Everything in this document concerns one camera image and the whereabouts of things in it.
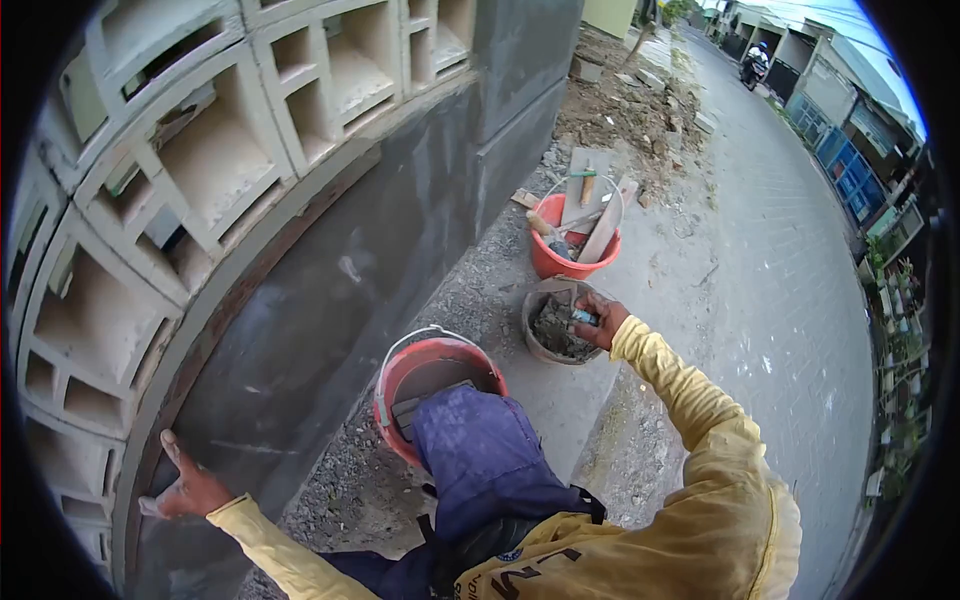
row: red bucket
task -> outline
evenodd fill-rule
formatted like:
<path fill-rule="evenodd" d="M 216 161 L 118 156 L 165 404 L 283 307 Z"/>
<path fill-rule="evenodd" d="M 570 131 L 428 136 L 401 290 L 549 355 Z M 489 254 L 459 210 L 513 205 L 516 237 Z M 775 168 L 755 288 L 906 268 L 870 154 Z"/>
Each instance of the red bucket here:
<path fill-rule="evenodd" d="M 397 346 L 427 331 L 436 331 L 447 337 L 414 342 L 391 358 Z M 403 439 L 393 406 L 396 402 L 433 394 L 465 379 L 472 381 L 480 392 L 499 396 L 509 394 L 500 369 L 486 352 L 462 335 L 439 325 L 430 325 L 397 340 L 384 358 L 373 393 L 373 420 L 387 445 L 410 465 L 422 467 L 413 445 Z"/>
<path fill-rule="evenodd" d="M 564 216 L 565 199 L 566 194 L 547 196 L 534 206 L 534 210 L 543 217 L 544 221 L 558 228 L 561 218 Z M 589 263 L 573 262 L 572 260 L 560 258 L 556 252 L 546 247 L 539 233 L 531 229 L 530 235 L 534 238 L 534 243 L 530 247 L 531 260 L 534 263 L 534 271 L 537 272 L 537 275 L 540 276 L 541 279 L 547 279 L 554 275 L 565 275 L 573 277 L 574 279 L 583 280 L 589 277 L 594 271 L 603 269 L 612 263 L 616 256 L 620 254 L 619 228 L 613 232 L 613 237 L 600 255 L 600 260 Z M 576 231 L 568 231 L 564 235 L 566 241 L 571 244 L 582 244 L 587 241 L 588 237 L 585 233 L 577 233 Z"/>

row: gray cement wall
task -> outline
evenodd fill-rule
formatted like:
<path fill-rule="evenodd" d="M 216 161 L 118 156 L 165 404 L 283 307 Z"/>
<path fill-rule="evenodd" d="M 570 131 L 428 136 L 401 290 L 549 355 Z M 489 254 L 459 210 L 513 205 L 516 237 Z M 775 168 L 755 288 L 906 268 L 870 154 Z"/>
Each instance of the gray cement wall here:
<path fill-rule="evenodd" d="M 252 293 L 177 415 L 188 450 L 271 519 L 549 143 L 582 0 L 478 5 L 479 80 L 382 140 L 380 162 Z M 164 459 L 151 488 L 170 476 Z M 144 519 L 127 540 L 126 597 L 229 598 L 251 566 L 198 517 Z"/>

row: cement mortar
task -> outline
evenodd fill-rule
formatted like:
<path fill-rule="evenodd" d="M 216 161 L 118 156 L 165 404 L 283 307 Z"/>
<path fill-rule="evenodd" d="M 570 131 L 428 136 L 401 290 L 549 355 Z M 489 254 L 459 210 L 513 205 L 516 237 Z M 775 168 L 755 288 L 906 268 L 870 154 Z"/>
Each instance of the cement mortar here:
<path fill-rule="evenodd" d="M 569 333 L 568 328 L 576 323 L 571 313 L 569 304 L 551 297 L 534 320 L 534 337 L 551 352 L 576 360 L 587 360 L 597 347 Z"/>

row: mortar-covered hand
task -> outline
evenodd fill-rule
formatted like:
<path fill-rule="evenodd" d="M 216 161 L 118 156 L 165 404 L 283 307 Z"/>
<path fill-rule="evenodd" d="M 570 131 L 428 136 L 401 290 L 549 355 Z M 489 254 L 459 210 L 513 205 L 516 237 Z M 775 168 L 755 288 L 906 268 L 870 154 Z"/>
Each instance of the mortar-covered hand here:
<path fill-rule="evenodd" d="M 213 473 L 197 465 L 180 449 L 173 431 L 161 431 L 160 443 L 180 471 L 180 477 L 156 498 L 141 496 L 139 504 L 142 515 L 160 518 L 187 514 L 206 516 L 236 497 Z"/>
<path fill-rule="evenodd" d="M 620 302 L 607 300 L 596 292 L 586 292 L 577 299 L 574 306 L 597 315 L 600 325 L 594 327 L 586 323 L 576 323 L 571 326 L 571 333 L 609 352 L 613 345 L 613 336 L 630 316 L 630 311 Z"/>

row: brick paving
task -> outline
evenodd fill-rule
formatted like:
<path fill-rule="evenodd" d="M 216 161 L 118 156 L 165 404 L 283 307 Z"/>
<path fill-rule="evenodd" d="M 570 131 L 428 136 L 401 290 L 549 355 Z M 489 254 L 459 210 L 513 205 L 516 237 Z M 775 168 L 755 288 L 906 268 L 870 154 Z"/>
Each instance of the brick paving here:
<path fill-rule="evenodd" d="M 820 598 L 862 502 L 873 417 L 850 231 L 796 135 L 719 51 L 685 36 L 718 114 L 723 305 L 710 374 L 758 422 L 771 467 L 796 482 L 804 541 L 791 597 Z"/>

